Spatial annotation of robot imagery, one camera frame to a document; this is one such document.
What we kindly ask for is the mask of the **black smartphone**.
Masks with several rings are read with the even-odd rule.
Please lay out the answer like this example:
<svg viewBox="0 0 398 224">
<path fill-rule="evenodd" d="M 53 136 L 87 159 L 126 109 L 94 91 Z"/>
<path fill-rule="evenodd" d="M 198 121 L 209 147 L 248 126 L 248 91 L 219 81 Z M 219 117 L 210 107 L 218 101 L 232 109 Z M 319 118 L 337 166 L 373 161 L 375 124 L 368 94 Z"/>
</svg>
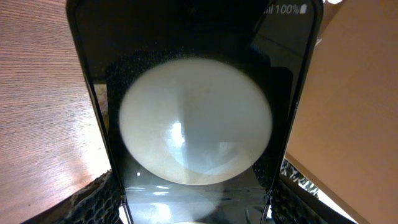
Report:
<svg viewBox="0 0 398 224">
<path fill-rule="evenodd" d="M 271 223 L 324 3 L 74 0 L 128 223 Z"/>
</svg>

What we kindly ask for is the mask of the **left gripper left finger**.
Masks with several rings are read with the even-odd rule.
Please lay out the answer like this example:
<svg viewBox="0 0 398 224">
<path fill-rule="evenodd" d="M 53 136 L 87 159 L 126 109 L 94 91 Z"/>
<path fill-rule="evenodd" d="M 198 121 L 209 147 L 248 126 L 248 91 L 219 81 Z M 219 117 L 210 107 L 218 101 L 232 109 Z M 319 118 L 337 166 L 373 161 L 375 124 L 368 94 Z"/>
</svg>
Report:
<svg viewBox="0 0 398 224">
<path fill-rule="evenodd" d="M 111 170 L 26 223 L 117 224 L 121 196 Z"/>
</svg>

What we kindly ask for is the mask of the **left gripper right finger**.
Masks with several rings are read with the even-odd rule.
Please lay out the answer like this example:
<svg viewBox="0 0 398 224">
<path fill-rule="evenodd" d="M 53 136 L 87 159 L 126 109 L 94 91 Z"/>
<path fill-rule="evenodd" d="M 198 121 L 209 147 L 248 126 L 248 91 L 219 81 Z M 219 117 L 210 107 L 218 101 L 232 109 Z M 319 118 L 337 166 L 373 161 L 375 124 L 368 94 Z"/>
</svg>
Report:
<svg viewBox="0 0 398 224">
<path fill-rule="evenodd" d="M 318 198 L 319 188 L 284 159 L 272 191 L 271 215 L 276 224 L 353 223 Z"/>
</svg>

